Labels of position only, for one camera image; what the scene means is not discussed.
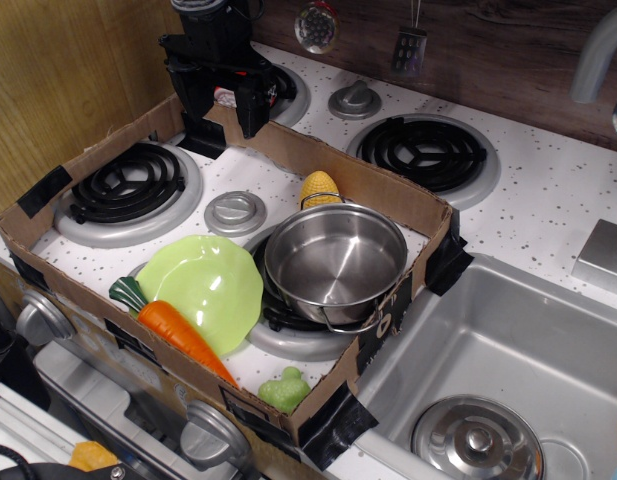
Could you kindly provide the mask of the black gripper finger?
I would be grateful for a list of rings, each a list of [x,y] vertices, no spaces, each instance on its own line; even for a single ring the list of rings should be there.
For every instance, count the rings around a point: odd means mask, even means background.
[[[180,79],[175,90],[192,120],[202,120],[214,105],[214,90],[197,81]]]
[[[236,91],[236,110],[245,139],[251,139],[270,119],[270,84],[244,84]]]

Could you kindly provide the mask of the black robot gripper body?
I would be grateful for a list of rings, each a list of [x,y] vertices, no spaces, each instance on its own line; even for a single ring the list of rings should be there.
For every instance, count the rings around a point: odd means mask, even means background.
[[[270,84],[272,65],[251,45],[253,23],[262,10],[178,9],[183,32],[165,34],[159,45],[165,50],[172,84],[180,79],[222,87],[235,93],[240,85]]]

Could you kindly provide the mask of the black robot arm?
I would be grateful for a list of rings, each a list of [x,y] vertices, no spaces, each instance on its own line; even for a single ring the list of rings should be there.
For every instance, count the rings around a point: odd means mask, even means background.
[[[254,137],[270,120],[275,93],[272,63],[251,45],[252,23],[246,1],[173,1],[181,34],[164,34],[158,43],[165,65],[188,117],[204,119],[215,103],[215,90],[234,94],[242,134]]]

